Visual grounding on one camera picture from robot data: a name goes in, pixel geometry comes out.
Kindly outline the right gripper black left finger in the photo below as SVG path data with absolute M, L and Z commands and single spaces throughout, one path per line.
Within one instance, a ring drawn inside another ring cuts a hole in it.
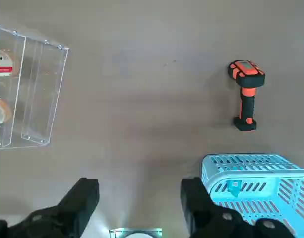
M 80 238 L 99 199 L 98 180 L 80 178 L 56 206 L 35 210 L 13 226 L 0 219 L 0 238 Z

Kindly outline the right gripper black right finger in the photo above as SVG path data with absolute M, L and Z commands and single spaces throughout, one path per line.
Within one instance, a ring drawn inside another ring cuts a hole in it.
M 293 238 L 280 221 L 245 222 L 236 210 L 215 205 L 199 177 L 181 180 L 180 198 L 191 238 Z

